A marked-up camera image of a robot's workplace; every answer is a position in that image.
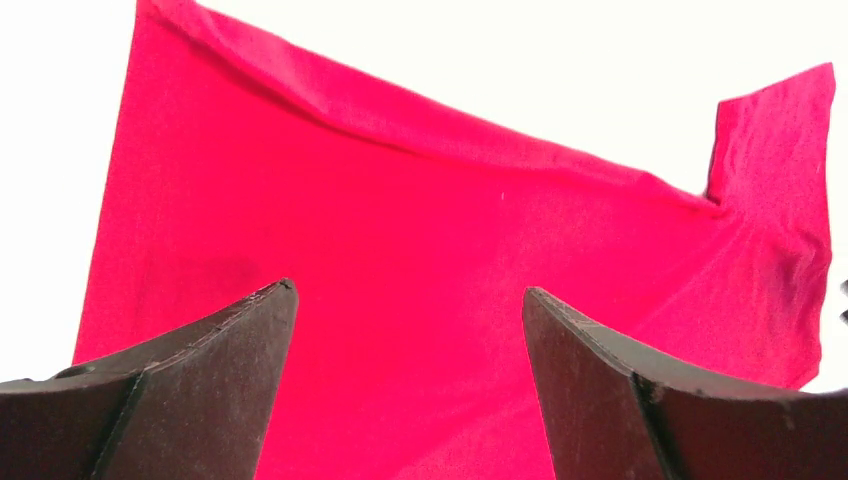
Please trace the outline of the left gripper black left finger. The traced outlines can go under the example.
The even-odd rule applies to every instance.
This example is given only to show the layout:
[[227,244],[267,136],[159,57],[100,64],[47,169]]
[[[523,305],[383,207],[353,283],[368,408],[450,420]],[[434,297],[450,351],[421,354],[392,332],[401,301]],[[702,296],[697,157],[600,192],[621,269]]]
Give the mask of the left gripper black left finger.
[[291,342],[281,280],[194,323],[1,386],[5,479],[251,479]]

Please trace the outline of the red t-shirt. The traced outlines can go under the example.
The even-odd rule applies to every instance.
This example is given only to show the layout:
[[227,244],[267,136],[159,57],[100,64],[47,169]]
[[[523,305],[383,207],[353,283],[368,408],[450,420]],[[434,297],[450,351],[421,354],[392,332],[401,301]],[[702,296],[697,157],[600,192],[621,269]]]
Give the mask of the red t-shirt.
[[817,375],[835,87],[823,64],[721,102],[696,196],[141,1],[74,358],[288,277],[260,478],[550,479],[528,287],[709,370]]

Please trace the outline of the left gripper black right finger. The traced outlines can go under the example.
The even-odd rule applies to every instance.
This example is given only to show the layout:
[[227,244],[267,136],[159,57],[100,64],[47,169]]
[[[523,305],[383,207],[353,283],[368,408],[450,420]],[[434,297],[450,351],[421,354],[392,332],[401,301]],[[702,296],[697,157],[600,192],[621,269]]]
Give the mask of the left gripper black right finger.
[[525,338],[559,479],[843,479],[847,394],[719,374],[540,288]]

